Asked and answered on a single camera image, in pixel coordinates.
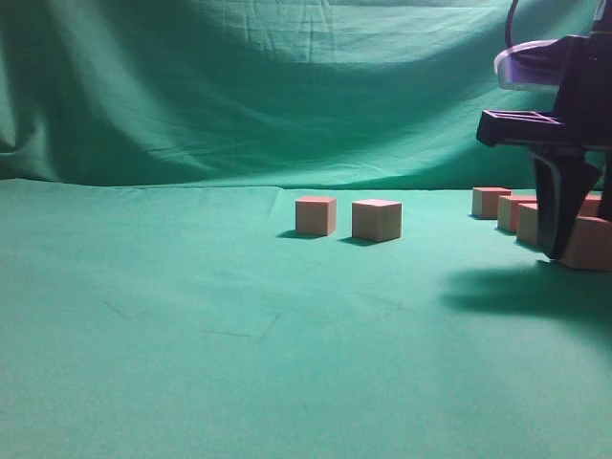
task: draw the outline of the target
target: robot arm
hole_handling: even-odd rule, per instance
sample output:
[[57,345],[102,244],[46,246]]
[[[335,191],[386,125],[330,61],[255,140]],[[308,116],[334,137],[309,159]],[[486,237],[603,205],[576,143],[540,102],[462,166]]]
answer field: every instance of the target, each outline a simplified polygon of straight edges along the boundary
[[503,89],[557,93],[548,112],[483,111],[477,139],[532,152],[538,244],[549,258],[560,258],[585,196],[601,177],[585,161],[586,151],[605,155],[598,216],[612,221],[612,0],[600,1],[588,36],[512,46],[496,57],[494,69]]

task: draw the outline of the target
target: green fabric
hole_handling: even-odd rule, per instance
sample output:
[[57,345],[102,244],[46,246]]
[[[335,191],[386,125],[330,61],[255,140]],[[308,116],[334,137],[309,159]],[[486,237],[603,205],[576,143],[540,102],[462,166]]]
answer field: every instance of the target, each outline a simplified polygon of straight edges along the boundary
[[612,456],[609,274],[461,190],[296,237],[313,192],[0,183],[0,457]]
[[[475,140],[510,0],[0,0],[0,178],[87,185],[531,186]],[[516,42],[595,5],[521,0]]]

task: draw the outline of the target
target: cable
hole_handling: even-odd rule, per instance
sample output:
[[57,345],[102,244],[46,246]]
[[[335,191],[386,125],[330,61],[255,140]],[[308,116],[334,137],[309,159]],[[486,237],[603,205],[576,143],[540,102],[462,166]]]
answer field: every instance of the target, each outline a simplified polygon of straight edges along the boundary
[[508,18],[506,19],[506,48],[508,49],[513,46],[513,22],[516,5],[518,5],[518,0],[513,0],[508,10]]

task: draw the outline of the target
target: table surface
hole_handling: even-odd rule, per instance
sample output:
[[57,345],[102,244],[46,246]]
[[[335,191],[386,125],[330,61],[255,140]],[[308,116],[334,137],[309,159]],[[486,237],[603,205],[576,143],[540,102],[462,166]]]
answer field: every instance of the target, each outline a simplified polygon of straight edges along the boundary
[[[612,457],[612,277],[467,190],[0,195],[0,457]],[[295,234],[304,195],[331,236]],[[361,199],[403,237],[352,239]]]

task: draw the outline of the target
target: wooden cube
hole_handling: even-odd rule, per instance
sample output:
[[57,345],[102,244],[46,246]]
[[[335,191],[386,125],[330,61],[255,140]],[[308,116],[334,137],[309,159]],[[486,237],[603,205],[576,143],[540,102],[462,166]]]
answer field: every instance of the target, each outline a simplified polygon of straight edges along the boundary
[[584,203],[580,208],[580,216],[583,217],[597,217],[598,210],[600,209],[601,196],[588,195],[584,199]]
[[295,201],[295,232],[327,236],[336,230],[337,200],[303,196]]
[[497,200],[511,195],[512,191],[501,187],[475,187],[471,192],[471,214],[482,220],[497,218]]
[[535,202],[537,202],[535,196],[500,196],[497,203],[497,227],[516,233],[518,205]]
[[559,263],[574,270],[612,271],[612,222],[578,217]]
[[375,242],[402,237],[402,203],[382,199],[355,201],[353,237]]
[[516,241],[526,246],[537,247],[537,203],[518,205]]

